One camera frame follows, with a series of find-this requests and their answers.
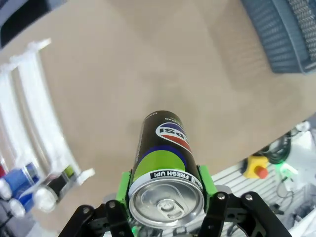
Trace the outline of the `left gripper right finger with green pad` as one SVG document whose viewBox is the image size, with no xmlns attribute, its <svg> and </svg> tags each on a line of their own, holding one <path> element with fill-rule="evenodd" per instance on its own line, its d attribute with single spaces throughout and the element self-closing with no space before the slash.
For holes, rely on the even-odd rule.
<svg viewBox="0 0 316 237">
<path fill-rule="evenodd" d="M 247 237 L 289 237 L 287 228 L 264 200 L 253 191 L 236 197 L 219 191 L 207 166 L 197 166 L 205 198 L 203 219 L 198 237 L 219 237 L 225 222 L 238 227 Z"/>
</svg>

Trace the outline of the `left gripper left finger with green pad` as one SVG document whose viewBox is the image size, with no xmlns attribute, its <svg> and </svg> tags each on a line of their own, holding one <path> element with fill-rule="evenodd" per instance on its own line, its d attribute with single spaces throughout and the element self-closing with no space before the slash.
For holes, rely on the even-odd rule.
<svg viewBox="0 0 316 237">
<path fill-rule="evenodd" d="M 131 172 L 124 172 L 116 196 L 98 208 L 79 206 L 60 237 L 133 237 L 135 231 L 129 220 L 128 187 Z"/>
</svg>

